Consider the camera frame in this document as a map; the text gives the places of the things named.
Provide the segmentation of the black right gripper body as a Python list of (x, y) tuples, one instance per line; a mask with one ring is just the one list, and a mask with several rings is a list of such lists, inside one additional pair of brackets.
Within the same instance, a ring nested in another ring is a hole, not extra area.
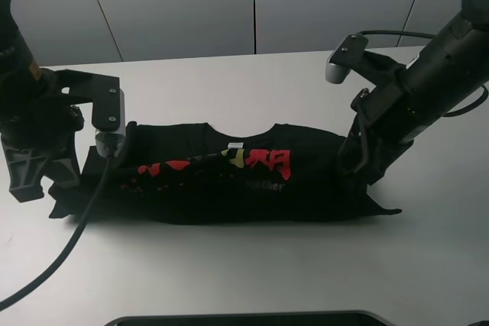
[(402, 117), (396, 108), (408, 96), (400, 80), (405, 65), (373, 52), (364, 52), (355, 71), (374, 84), (362, 89), (351, 102), (353, 124), (338, 151), (338, 173), (344, 177), (382, 177), (412, 144), (395, 137), (387, 122)]

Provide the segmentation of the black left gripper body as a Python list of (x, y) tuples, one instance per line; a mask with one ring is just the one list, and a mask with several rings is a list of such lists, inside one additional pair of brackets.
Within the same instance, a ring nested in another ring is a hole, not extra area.
[(82, 104), (92, 104), (95, 130), (110, 128), (118, 111), (120, 80), (75, 70), (42, 69), (42, 90), (1, 104), (1, 145), (10, 176), (9, 192), (19, 202), (41, 199), (43, 177), (62, 188), (79, 185), (75, 134), (84, 127)]

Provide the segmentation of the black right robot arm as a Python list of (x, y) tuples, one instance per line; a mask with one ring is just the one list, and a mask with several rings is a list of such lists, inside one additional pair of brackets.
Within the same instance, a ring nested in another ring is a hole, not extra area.
[(347, 36), (329, 57), (326, 79), (355, 71), (374, 84), (351, 103), (356, 116), (338, 152), (338, 171), (373, 184), (444, 116), (488, 81), (488, 0), (462, 0), (461, 11), (407, 65), (369, 52), (364, 32)]

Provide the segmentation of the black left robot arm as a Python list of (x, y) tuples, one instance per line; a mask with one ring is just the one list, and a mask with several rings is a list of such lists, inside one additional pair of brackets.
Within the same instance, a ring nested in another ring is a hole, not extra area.
[(43, 177), (63, 188), (79, 185), (75, 134), (84, 127), (81, 104), (92, 104), (96, 149), (116, 157), (125, 142), (124, 94), (119, 79), (38, 66), (1, 0), (1, 146), (19, 202), (44, 196)]

